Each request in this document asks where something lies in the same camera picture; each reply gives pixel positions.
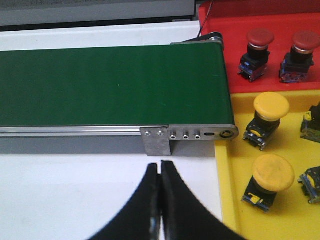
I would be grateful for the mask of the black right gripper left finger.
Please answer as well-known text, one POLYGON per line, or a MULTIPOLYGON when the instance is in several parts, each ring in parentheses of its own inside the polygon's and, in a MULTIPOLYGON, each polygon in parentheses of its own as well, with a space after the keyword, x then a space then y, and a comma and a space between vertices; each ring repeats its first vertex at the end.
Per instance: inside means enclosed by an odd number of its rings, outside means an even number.
POLYGON ((150 163, 124 207, 92 240, 158 240, 161 211, 158 165, 150 163))

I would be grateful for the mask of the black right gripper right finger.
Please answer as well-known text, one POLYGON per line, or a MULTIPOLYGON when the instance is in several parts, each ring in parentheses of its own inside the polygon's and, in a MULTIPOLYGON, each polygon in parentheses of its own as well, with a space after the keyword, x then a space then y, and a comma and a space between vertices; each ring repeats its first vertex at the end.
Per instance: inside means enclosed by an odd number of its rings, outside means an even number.
POLYGON ((196 198, 172 161, 161 162, 162 216, 166 240, 242 240, 196 198))

